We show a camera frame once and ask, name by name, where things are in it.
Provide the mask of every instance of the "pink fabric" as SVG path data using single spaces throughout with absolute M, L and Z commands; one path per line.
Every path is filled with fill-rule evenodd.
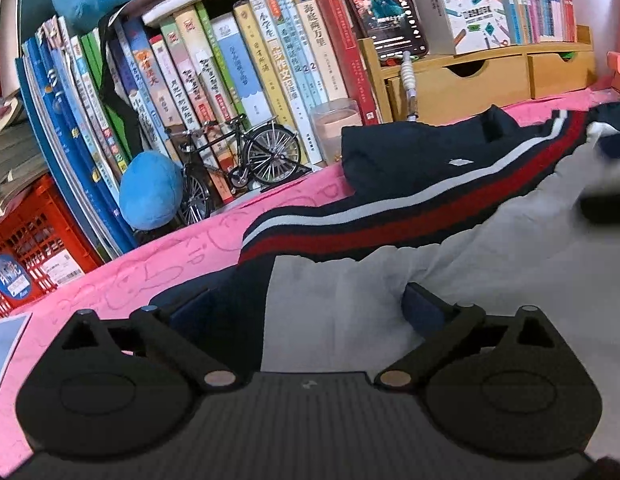
M 519 124 L 545 121 L 552 110 L 588 108 L 619 99 L 616 92 L 585 89 L 507 107 Z M 283 205 L 319 206 L 352 193 L 340 166 L 331 166 L 235 209 L 147 244 L 57 290 L 34 305 L 32 318 L 0 389 L 0 474 L 31 455 L 14 413 L 21 384 L 70 315 L 92 308 L 103 319 L 125 318 L 178 283 L 237 262 L 244 230 L 258 215 Z

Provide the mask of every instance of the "model bicycle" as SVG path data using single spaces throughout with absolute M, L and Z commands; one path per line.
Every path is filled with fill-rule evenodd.
M 190 130 L 183 134 L 188 140 L 179 145 L 187 159 L 182 169 L 183 199 L 180 213 L 186 225 L 199 222 L 212 213 L 210 190 L 203 176 L 197 174 L 199 162 L 196 162 L 195 157 L 214 144 L 231 139 L 236 145 L 237 165 L 231 170 L 224 171 L 203 164 L 208 171 L 223 174 L 232 185 L 233 194 L 237 189 L 246 187 L 251 180 L 266 186 L 280 184 L 293 176 L 300 167 L 301 146 L 294 133 L 276 123 L 274 118 L 249 130 L 244 129 L 244 121 L 245 114 L 227 121 L 230 131 L 212 142 L 208 139 L 208 133 L 218 127 L 216 121 L 207 121 L 200 130 Z M 207 140 L 207 143 L 200 144 L 201 138 Z

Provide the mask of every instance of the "red stripe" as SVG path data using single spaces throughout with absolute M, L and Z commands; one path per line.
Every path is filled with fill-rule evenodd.
M 572 121 L 564 136 L 546 147 L 510 176 L 488 184 L 488 186 L 475 189 L 454 202 L 444 204 L 416 217 L 388 222 L 351 233 L 268 237 L 242 253 L 239 262 L 250 260 L 262 254 L 279 253 L 290 249 L 301 254 L 326 254 L 343 253 L 362 247 L 381 247 L 447 229 L 479 214 L 490 206 L 501 203 L 562 158 L 565 151 L 578 138 L 585 122 L 586 112 L 572 113 Z

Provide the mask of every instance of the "red plastic crate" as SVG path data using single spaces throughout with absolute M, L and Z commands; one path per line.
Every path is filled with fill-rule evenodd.
M 14 308 L 56 290 L 56 281 L 44 272 L 42 265 L 64 250 L 85 273 L 102 264 L 76 225 L 54 181 L 46 174 L 34 183 L 28 196 L 0 223 L 0 254 L 7 254 L 17 261 L 32 281 L 32 290 L 21 300 L 0 290 L 0 317 L 8 316 Z

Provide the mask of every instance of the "metal rivet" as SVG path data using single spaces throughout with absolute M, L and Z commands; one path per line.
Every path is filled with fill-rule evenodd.
M 220 388 L 222 386 L 230 386 L 236 381 L 236 375 L 228 370 L 215 370 L 209 372 L 203 378 L 208 386 L 214 386 Z
M 410 384 L 412 377 L 410 377 L 410 374 L 402 372 L 401 370 L 388 370 L 381 374 L 380 380 L 383 384 L 391 388 L 401 388 L 402 386 Z

